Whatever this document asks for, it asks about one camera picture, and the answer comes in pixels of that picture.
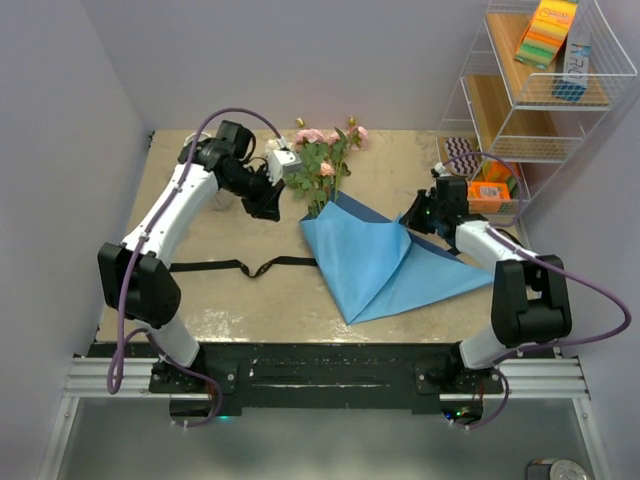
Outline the pink white flower bouquet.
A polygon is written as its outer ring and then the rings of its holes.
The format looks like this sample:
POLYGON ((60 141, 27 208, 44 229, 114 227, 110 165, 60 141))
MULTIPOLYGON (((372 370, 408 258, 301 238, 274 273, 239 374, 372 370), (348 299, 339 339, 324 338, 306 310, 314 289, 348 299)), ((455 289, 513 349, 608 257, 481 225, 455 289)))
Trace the pink white flower bouquet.
POLYGON ((328 135, 306 127, 301 119, 297 123, 300 129, 288 147, 299 155, 302 166, 298 172, 285 175, 284 180, 295 197, 306 202, 307 214, 314 218, 337 199, 343 178, 351 175, 347 158, 367 148, 369 132, 354 118, 348 120, 345 131, 335 128, 328 135))

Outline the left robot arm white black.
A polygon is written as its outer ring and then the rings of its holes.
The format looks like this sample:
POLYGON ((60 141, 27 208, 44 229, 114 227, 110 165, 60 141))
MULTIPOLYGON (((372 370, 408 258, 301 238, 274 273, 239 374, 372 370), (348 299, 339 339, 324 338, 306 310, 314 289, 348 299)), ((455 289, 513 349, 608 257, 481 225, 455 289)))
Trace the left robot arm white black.
POLYGON ((251 166, 254 133, 224 120, 215 134, 203 130, 187 136, 166 187, 137 226, 118 243, 106 242, 97 260, 103 296, 116 311, 117 350, 114 371, 123 368, 123 324, 132 321, 175 363, 171 378, 185 392, 200 390, 207 368, 196 361, 200 345, 180 318, 182 293, 172 276, 174 254, 197 214, 215 195, 239 198, 256 219, 277 222, 284 174, 298 165, 288 141, 275 136, 265 164, 251 166))

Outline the black ribbon gold lettering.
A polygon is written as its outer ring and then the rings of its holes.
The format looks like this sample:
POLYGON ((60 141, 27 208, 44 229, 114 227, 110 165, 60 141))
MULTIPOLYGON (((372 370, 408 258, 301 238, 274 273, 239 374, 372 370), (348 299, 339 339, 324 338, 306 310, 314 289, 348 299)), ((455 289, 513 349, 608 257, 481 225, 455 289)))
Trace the black ribbon gold lettering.
POLYGON ((318 266, 314 258, 278 256, 265 262, 255 271, 251 271, 246 264, 244 264, 238 259, 222 260, 222 261, 173 263, 170 267, 170 271, 172 273, 186 273, 186 272, 203 272, 203 271, 238 269, 246 277, 255 279, 260 277, 267 271, 269 271, 275 265, 310 266, 310 267, 318 266))

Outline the blue wrapping paper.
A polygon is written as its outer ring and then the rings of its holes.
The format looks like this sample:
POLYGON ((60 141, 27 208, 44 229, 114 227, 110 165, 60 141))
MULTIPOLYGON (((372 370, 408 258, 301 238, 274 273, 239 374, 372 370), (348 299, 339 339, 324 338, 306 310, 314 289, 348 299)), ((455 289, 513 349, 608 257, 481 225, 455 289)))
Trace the blue wrapping paper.
POLYGON ((493 282, 486 270, 344 193, 299 225, 347 325, 428 306, 493 282))

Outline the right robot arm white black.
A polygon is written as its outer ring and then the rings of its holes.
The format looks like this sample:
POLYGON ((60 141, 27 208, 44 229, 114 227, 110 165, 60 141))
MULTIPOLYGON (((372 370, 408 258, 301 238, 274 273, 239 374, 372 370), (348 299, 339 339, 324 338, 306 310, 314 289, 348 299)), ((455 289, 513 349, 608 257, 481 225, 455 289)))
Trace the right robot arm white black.
POLYGON ((420 189, 401 223, 439 236, 493 275, 490 326, 458 344, 457 361, 445 369, 452 390, 469 392, 480 382, 481 369, 503 361, 521 346, 546 345, 571 332, 561 259, 521 247, 486 217, 472 213, 463 179, 440 176, 430 189, 420 189))

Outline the white ceramic vase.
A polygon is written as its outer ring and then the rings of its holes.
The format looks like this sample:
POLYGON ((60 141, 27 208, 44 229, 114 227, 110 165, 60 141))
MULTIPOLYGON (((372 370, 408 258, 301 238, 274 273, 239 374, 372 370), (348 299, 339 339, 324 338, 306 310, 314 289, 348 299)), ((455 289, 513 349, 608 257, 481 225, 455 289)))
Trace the white ceramic vase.
MULTIPOLYGON (((182 147, 189 149, 191 143, 193 142, 193 140, 196 137, 196 133, 192 132, 191 134, 189 134, 183 142, 182 147)), ((234 196, 226 191, 226 190, 219 190, 212 198, 210 201, 210 205, 211 208, 215 211, 225 211, 228 210, 232 204, 234 202, 234 196)))

